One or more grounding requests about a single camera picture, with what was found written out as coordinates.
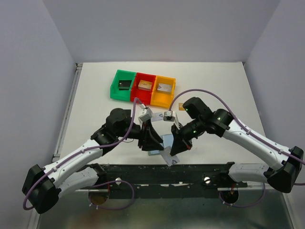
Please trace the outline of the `silver VIP card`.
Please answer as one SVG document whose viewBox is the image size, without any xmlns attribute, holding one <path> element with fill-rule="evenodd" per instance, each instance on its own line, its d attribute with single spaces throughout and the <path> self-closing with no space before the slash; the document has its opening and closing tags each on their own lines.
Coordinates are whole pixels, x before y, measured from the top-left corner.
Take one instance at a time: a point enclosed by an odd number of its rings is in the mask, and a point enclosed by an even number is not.
<svg viewBox="0 0 305 229">
<path fill-rule="evenodd" d="M 176 165 L 180 162 L 179 158 L 177 156 L 171 156 L 171 147 L 165 147 L 164 150 L 159 151 L 160 155 L 162 156 L 163 160 L 167 164 L 168 167 L 171 167 L 173 165 Z"/>
<path fill-rule="evenodd" d="M 153 113 L 151 121 L 152 122 L 157 122 L 163 120 L 163 112 L 157 112 Z"/>
</svg>

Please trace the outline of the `gold VIP card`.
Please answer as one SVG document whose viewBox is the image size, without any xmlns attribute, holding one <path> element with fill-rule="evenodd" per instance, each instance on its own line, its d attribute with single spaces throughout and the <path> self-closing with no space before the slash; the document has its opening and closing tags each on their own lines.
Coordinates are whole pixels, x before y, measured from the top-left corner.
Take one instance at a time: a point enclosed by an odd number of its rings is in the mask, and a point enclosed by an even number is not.
<svg viewBox="0 0 305 229">
<path fill-rule="evenodd" d="M 185 111 L 185 108 L 183 107 L 183 103 L 179 103 L 179 111 Z"/>
</svg>

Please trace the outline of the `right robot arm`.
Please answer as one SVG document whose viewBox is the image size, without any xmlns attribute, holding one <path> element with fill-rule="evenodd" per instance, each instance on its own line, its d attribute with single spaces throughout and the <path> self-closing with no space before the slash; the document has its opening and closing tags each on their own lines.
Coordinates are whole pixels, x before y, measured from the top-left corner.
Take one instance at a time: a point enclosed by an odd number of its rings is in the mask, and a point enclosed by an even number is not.
<svg viewBox="0 0 305 229">
<path fill-rule="evenodd" d="M 211 109 L 198 97 L 187 100 L 183 107 L 192 121 L 182 125 L 174 111 L 164 113 L 164 120 L 173 122 L 172 156 L 190 150 L 192 139 L 204 133 L 223 137 L 245 148 L 263 160 L 262 164 L 237 164 L 225 173 L 231 182 L 267 183 L 282 193 L 291 192 L 301 171 L 304 152 L 297 146 L 288 148 L 245 126 L 224 109 Z"/>
</svg>

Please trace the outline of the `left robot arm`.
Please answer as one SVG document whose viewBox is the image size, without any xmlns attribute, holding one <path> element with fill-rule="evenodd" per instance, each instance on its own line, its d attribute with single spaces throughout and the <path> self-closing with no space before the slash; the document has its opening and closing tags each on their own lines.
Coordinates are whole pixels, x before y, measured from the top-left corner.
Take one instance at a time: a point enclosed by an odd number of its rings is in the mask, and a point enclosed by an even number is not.
<svg viewBox="0 0 305 229">
<path fill-rule="evenodd" d="M 163 140 L 151 123 L 152 113 L 144 108 L 141 125 L 134 123 L 134 110 L 115 108 L 106 122 L 78 149 L 44 167 L 32 166 L 24 181 L 23 208 L 39 214 L 50 210 L 66 194 L 106 182 L 105 171 L 91 162 L 113 150 L 127 138 L 137 139 L 142 151 L 163 150 Z"/>
</svg>

